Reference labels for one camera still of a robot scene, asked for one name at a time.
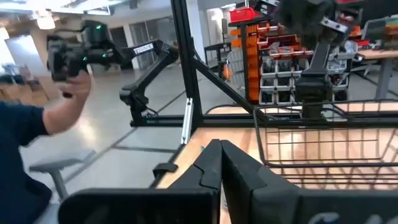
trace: concrete floor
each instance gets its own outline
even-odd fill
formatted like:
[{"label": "concrete floor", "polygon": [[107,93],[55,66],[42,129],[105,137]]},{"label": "concrete floor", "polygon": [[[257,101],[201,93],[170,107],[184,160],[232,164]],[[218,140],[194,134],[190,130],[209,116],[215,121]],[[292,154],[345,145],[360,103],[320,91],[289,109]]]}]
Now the concrete floor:
[{"label": "concrete floor", "polygon": [[[69,193],[92,187],[148,187],[154,180],[152,169],[167,161],[178,148],[181,128],[132,129],[129,126],[131,115],[129,108],[119,99],[119,90],[141,75],[142,72],[135,71],[96,77],[93,92],[74,128],[58,136],[40,138],[29,148],[21,149],[25,168],[44,157],[88,148],[97,152],[88,164],[62,171]],[[203,111],[233,102],[202,74],[198,74],[198,79]],[[398,83],[398,76],[391,81],[391,88],[398,91],[395,83]],[[375,92],[373,84],[355,75],[351,77],[352,100],[371,99]],[[166,68],[148,86],[146,97],[149,98],[149,107],[160,114],[183,114],[184,93],[181,68],[174,67]],[[30,175],[54,189],[49,175]]]}]

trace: navy shirt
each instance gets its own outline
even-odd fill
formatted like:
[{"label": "navy shirt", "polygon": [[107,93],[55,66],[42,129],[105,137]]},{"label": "navy shirt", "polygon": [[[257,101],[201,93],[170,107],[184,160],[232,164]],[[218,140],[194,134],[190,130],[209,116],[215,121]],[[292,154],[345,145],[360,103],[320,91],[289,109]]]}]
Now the navy shirt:
[{"label": "navy shirt", "polygon": [[43,109],[0,101],[0,223],[31,224],[46,209],[51,190],[24,171],[20,146],[47,131]]}]

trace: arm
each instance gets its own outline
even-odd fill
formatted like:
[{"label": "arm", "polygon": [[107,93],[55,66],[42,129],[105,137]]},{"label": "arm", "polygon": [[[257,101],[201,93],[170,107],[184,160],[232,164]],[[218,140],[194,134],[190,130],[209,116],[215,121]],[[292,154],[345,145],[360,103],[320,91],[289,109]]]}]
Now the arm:
[{"label": "arm", "polygon": [[80,71],[77,77],[69,78],[66,85],[60,86],[64,93],[73,95],[56,108],[44,110],[43,122],[49,134],[68,130],[78,120],[91,90],[91,77]]}]

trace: wire basket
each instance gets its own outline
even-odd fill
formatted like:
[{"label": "wire basket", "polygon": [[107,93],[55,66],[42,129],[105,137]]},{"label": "wire basket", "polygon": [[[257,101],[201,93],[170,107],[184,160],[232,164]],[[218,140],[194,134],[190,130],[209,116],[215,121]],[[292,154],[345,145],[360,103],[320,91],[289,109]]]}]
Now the wire basket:
[{"label": "wire basket", "polygon": [[[325,113],[311,119],[301,117],[304,106],[255,110],[265,166],[304,189],[398,189],[398,101],[314,103],[310,106],[322,106]],[[260,111],[268,121],[259,121]],[[285,120],[290,126],[275,127]]]}]

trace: person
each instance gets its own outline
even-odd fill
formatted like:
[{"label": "person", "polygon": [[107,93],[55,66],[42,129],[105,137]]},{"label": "person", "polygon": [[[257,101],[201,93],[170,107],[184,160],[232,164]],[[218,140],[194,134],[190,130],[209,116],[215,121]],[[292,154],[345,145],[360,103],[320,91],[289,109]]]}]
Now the person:
[{"label": "person", "polygon": [[51,190],[25,171],[19,152],[38,136],[54,135],[71,128],[80,117],[91,90],[91,77],[84,71],[60,86],[71,93],[52,109],[7,104],[0,101],[0,223],[31,224],[46,210]]}]

